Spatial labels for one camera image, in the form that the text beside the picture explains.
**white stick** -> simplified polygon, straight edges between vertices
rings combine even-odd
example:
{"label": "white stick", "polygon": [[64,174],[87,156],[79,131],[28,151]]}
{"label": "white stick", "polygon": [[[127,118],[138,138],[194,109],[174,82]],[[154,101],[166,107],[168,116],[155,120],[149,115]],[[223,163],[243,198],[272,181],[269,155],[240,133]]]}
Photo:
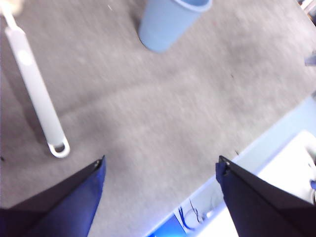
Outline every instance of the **white stick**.
{"label": "white stick", "polygon": [[[9,20],[10,26],[5,29],[5,33],[39,118],[48,147],[55,157],[64,158],[70,152],[69,143],[41,77],[26,35],[21,28],[13,23],[15,22],[14,20],[12,21],[13,16],[11,15],[10,17],[9,15],[6,12],[6,19]],[[55,148],[61,146],[64,146],[63,151],[57,152]]]}

